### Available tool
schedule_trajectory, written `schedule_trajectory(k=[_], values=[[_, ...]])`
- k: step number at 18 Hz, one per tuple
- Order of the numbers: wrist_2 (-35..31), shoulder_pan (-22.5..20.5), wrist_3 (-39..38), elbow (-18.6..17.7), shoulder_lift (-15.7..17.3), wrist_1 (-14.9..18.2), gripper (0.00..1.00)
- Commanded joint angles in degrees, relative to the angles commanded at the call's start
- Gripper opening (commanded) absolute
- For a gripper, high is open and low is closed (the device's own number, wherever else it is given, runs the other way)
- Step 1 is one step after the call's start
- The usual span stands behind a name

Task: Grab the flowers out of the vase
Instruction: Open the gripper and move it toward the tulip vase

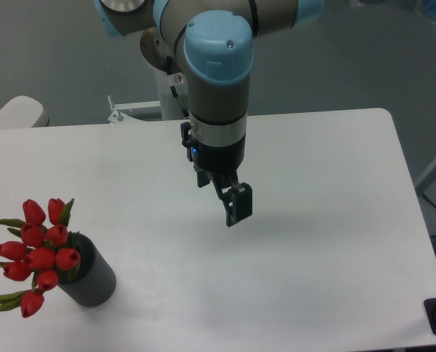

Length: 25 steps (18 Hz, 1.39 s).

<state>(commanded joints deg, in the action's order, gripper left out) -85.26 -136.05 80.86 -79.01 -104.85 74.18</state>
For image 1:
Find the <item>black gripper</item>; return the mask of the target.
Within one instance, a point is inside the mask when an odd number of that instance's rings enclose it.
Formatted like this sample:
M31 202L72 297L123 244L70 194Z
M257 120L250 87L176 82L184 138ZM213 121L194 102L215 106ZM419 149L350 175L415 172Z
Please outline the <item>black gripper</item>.
M191 124L180 125L182 145L186 148L187 159L202 169L196 172L197 186L210 183L206 172L211 172L211 180L216 193L226 211L226 225L232 227L253 214L253 191L247 183L240 183L235 172L245 155L245 136L238 142L224 147L208 146L199 142L191 134Z

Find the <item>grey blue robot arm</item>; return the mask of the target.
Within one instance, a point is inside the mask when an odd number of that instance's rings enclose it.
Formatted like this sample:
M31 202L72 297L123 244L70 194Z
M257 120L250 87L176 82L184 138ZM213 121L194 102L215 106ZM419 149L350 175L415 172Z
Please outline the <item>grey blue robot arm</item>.
M97 1L112 35L158 33L166 60L185 76L182 145L198 186L213 184L233 226L252 214L252 189L238 180L257 37L315 19L323 1Z

